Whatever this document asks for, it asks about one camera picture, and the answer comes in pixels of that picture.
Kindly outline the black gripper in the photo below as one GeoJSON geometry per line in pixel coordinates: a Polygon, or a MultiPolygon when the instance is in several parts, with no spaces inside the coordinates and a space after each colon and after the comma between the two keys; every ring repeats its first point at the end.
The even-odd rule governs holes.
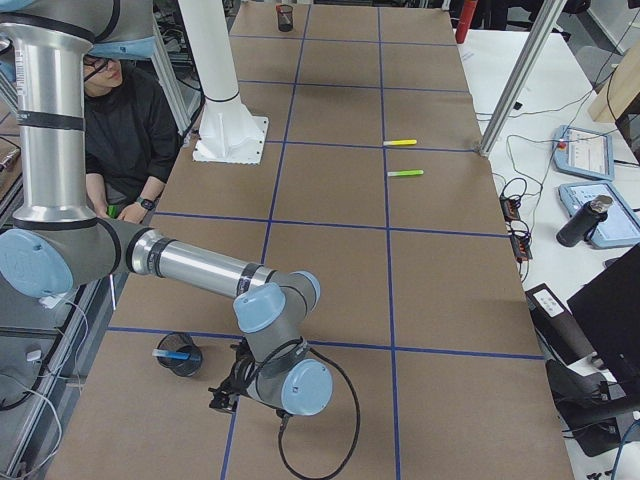
{"type": "Polygon", "coordinates": [[[212,399],[209,407],[216,411],[234,411],[241,396],[248,396],[251,375],[255,371],[256,361],[246,339],[233,344],[235,352],[229,376],[217,388],[209,388],[212,399]]]}

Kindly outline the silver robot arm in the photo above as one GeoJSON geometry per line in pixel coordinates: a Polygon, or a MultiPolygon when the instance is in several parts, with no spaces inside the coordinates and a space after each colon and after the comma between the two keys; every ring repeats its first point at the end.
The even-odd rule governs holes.
{"type": "Polygon", "coordinates": [[[5,1],[1,35],[14,50],[24,201],[1,237],[1,273],[31,297],[128,271],[233,299],[244,338],[212,407],[239,396],[282,414],[329,403],[326,363],[300,336],[320,298],[305,271],[282,273],[163,236],[144,224],[181,136],[160,83],[128,60],[157,40],[149,1],[5,1]]]}

